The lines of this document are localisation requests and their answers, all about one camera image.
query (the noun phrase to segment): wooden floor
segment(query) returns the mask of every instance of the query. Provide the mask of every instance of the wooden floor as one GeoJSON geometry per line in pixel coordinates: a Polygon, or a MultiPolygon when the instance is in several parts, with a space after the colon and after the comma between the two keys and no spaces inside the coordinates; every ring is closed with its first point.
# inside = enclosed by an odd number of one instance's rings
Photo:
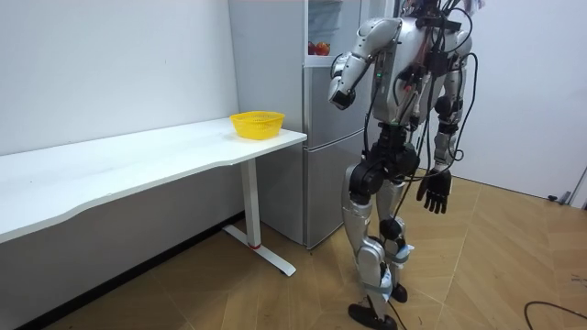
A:
{"type": "MultiPolygon", "coordinates": [[[[409,301],[395,304],[408,329],[527,329],[532,300],[587,314],[587,212],[471,181],[456,180],[452,191],[444,216],[413,195],[401,212],[415,246],[402,277],[409,301]]],[[[49,329],[362,328],[346,313],[362,294],[344,228],[311,252],[261,231],[297,267],[291,278],[220,233],[49,329]]],[[[537,330],[587,330],[587,321],[544,306],[530,318],[537,330]]]]}

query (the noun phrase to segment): red apple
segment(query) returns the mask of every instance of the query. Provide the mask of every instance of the red apple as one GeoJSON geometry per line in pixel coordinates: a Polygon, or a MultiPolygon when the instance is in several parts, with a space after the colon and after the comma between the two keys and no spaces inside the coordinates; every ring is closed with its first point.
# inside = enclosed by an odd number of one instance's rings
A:
{"type": "Polygon", "coordinates": [[[308,55],[316,55],[316,46],[312,41],[308,42],[308,55]]]}
{"type": "Polygon", "coordinates": [[[326,42],[323,42],[323,41],[318,42],[318,44],[316,45],[316,55],[328,56],[329,53],[330,53],[330,44],[327,44],[326,42]]]}

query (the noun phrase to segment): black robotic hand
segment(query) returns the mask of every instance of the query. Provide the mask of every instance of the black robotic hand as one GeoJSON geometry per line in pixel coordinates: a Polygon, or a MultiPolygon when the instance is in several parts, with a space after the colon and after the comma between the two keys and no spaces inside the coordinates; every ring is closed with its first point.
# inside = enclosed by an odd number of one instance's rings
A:
{"type": "Polygon", "coordinates": [[[422,201],[424,193],[426,193],[424,208],[427,208],[435,214],[438,214],[438,212],[444,214],[447,212],[452,175],[450,174],[450,170],[445,170],[440,174],[438,173],[438,170],[431,170],[427,174],[432,176],[424,178],[420,182],[420,187],[415,198],[417,201],[422,201]]]}

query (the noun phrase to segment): humanoid robot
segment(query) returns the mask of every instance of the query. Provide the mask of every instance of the humanoid robot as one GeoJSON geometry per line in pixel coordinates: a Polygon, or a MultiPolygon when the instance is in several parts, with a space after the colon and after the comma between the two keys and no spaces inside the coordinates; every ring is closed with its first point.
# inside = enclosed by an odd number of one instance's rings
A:
{"type": "Polygon", "coordinates": [[[381,133],[371,148],[365,134],[361,161],[347,169],[342,191],[344,226],[369,302],[350,305],[349,315],[372,329],[397,329],[386,314],[387,303],[390,297],[399,303],[408,298],[399,269],[408,260],[409,248],[404,221],[396,214],[404,186],[420,180],[416,199],[426,196],[424,207],[436,214],[447,210],[449,167],[456,157],[466,59],[472,46],[470,34],[448,19],[458,2],[440,7],[439,0],[419,0],[404,16],[370,19],[360,26],[352,51],[333,63],[329,101],[340,110],[353,103],[355,86],[374,64],[366,120],[372,110],[381,133]],[[421,124],[427,127],[432,108],[439,119],[435,164],[424,176],[415,177],[419,151],[408,137],[421,124]],[[367,233],[374,194],[379,237],[367,233]]]}

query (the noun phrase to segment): yellow basket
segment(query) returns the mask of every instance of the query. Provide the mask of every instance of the yellow basket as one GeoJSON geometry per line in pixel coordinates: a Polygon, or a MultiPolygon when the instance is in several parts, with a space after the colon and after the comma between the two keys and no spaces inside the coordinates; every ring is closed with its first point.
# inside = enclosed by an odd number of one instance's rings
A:
{"type": "Polygon", "coordinates": [[[237,134],[244,138],[265,139],[275,137],[282,127],[284,114],[269,111],[251,111],[232,115],[230,120],[237,134]]]}

